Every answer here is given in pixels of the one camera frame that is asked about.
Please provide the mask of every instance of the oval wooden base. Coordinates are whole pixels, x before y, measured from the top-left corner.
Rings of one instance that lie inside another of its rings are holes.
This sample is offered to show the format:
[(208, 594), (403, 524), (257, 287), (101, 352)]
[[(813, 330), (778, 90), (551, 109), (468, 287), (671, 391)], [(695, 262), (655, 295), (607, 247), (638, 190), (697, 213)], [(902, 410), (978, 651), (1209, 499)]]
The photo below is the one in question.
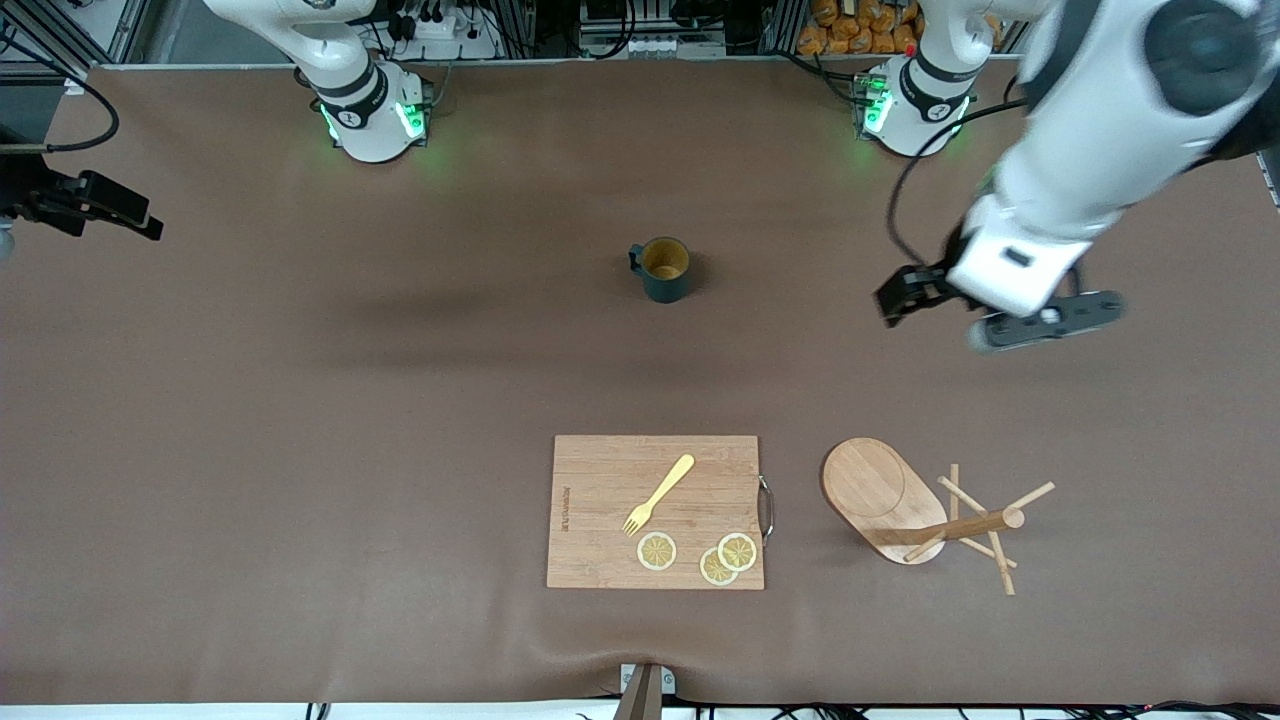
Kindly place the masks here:
[(827, 502), (876, 552), (902, 565), (928, 562), (942, 544), (906, 561), (906, 553), (929, 539), (920, 529), (947, 521), (942, 502), (892, 447), (854, 438), (836, 446), (822, 468)]

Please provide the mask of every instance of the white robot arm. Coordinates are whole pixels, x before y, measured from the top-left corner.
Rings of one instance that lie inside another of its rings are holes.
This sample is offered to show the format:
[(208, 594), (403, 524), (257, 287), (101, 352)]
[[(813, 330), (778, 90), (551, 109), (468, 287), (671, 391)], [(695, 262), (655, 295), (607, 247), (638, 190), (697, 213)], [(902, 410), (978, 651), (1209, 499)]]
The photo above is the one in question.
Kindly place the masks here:
[(946, 138), (924, 147), (940, 129), (960, 119), (974, 78), (991, 56), (995, 33), (988, 13), (1034, 20), (1061, 0), (919, 0), (928, 22), (915, 54), (891, 58), (870, 70), (884, 76), (887, 92), (863, 110), (863, 129), (899, 155), (932, 155)]
[[(886, 322), (892, 327), (916, 309), (961, 297), (993, 310), (970, 333), (974, 346), (1004, 350), (1117, 319), (1123, 302), (1115, 293), (1053, 293), (1128, 206), (1198, 163), (1276, 140), (1280, 0), (960, 0), (955, 6), (965, 8), (961, 14), (982, 6), (979, 18), (997, 8), (1007, 17), (1039, 15), (1019, 69), (1030, 117), (952, 232), (945, 259), (901, 269), (877, 293)], [(931, 19), (920, 54), (905, 60), (901, 77), (914, 77), (919, 58), (982, 55), (989, 45), (970, 32), (980, 29), (973, 17), (956, 15), (941, 28)], [(956, 27), (969, 29), (956, 33)], [(947, 46), (959, 50), (945, 55)], [(918, 114), (897, 110), (886, 119), (886, 135), (892, 123), (919, 124)], [(933, 123), (920, 145), (948, 122)]]
[(422, 79), (374, 61), (347, 23), (376, 0), (205, 0), (214, 14), (243, 26), (297, 63), (320, 96), (329, 133), (364, 163), (397, 158), (426, 136)]

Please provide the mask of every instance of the dark green mug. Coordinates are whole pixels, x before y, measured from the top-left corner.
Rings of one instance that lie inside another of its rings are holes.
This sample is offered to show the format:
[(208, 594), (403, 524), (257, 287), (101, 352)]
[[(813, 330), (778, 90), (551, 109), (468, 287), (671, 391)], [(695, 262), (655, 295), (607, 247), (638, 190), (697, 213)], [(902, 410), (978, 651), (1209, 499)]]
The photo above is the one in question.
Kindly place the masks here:
[(689, 249), (673, 237), (655, 237), (632, 245), (631, 272), (644, 281), (644, 293), (654, 302), (675, 302), (689, 293)]

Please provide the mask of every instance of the orange packaged snack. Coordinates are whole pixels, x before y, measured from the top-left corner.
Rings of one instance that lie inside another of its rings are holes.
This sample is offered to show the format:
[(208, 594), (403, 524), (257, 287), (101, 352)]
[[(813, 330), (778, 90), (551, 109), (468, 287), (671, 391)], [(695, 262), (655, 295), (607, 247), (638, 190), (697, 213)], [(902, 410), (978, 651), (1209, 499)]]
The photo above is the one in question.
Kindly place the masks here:
[(850, 53), (870, 53), (872, 51), (872, 31), (863, 28), (858, 35), (849, 38), (849, 51)]
[(813, 0), (809, 8), (814, 22), (822, 27), (831, 27), (840, 18), (840, 5), (836, 0)]
[(852, 40), (858, 37), (861, 32), (861, 26), (858, 24), (858, 18), (851, 18), (849, 15), (841, 15), (835, 24), (831, 26), (831, 37), (833, 40)]
[(814, 26), (805, 26), (800, 31), (800, 40), (796, 41), (797, 55), (817, 55), (827, 46), (827, 29)]

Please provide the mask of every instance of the wooden cutting board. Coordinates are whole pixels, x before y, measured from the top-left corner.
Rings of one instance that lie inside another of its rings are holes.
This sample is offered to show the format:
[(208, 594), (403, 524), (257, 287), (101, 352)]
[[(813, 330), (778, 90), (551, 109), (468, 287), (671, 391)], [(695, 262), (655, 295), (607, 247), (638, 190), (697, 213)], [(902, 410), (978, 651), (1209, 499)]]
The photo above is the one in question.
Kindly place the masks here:
[[(692, 470), (654, 507), (635, 536), (622, 524), (684, 454)], [(552, 469), (549, 588), (764, 589), (764, 547), (756, 511), (760, 456), (749, 436), (557, 436)], [(636, 544), (659, 530), (676, 543), (666, 570), (646, 569)], [(730, 533), (745, 533), (759, 556), (724, 587), (708, 583), (699, 561)]]

